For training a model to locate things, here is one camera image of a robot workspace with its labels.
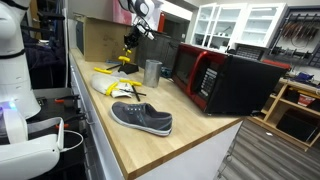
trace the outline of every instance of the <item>metal cup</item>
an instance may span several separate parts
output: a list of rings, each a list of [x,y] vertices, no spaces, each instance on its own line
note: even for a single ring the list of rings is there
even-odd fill
[[[144,68],[143,85],[158,87],[162,62],[148,59]]]

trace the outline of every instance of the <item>gray sneaker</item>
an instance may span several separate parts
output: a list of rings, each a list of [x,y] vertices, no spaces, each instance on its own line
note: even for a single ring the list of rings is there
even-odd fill
[[[111,107],[111,115],[119,124],[147,131],[159,136],[171,132],[172,116],[158,112],[150,104],[125,104],[116,102]]]

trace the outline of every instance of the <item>microwave control panel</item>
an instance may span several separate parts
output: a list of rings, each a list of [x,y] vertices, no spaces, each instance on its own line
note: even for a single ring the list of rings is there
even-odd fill
[[[212,91],[214,82],[216,80],[217,77],[217,72],[207,68],[206,73],[204,75],[202,84],[201,84],[201,90],[199,92],[199,95],[204,98],[205,100],[208,100],[209,95]]]

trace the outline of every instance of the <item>white robot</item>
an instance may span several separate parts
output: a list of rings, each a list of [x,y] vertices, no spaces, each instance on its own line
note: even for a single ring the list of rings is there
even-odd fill
[[[9,141],[9,144],[0,144],[0,179],[5,180],[39,176],[57,164],[60,152],[72,149],[63,147],[61,118],[26,123],[26,119],[40,111],[31,88],[20,29],[30,1],[0,0],[0,138],[7,137]],[[119,3],[125,10],[137,14],[132,31],[125,36],[125,49],[136,47],[141,35],[153,39],[152,30],[144,20],[152,15],[152,0],[119,0]],[[59,124],[58,134],[28,139],[28,133],[55,124]]]

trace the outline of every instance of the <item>red microwave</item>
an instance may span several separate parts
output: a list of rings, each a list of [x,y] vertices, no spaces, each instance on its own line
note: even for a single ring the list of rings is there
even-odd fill
[[[285,72],[257,60],[182,43],[172,79],[207,114],[250,115],[261,111]]]

